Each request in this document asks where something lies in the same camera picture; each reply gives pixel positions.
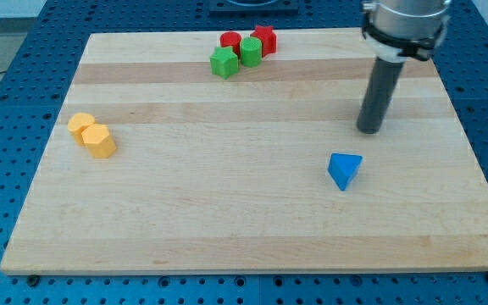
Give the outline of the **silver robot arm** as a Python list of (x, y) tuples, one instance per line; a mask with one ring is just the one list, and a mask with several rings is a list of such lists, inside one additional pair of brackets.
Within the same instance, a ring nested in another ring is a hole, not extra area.
[(363, 38), (386, 62), (427, 61), (446, 37), (450, 5), (450, 0), (363, 1)]

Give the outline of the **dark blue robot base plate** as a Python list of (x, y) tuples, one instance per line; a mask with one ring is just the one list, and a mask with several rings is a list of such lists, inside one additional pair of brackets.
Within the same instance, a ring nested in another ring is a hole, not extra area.
[(210, 14), (297, 13), (299, 0), (207, 0)]

